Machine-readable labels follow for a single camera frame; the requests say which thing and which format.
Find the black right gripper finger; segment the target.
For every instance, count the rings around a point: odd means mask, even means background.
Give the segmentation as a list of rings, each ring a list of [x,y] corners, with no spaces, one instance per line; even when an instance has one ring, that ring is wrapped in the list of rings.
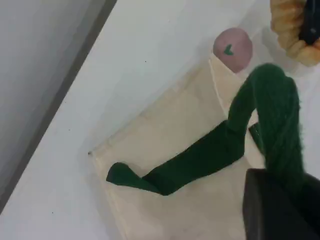
[[[303,23],[299,39],[313,45],[320,38],[320,1],[307,0],[303,9]]]

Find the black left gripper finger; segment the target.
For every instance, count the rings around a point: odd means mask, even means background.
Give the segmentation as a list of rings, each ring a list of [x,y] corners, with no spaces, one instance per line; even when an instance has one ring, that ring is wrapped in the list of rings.
[[[300,192],[300,210],[309,226],[320,236],[320,180],[306,174]]]
[[[311,240],[313,230],[263,169],[246,172],[242,217],[247,240]]]

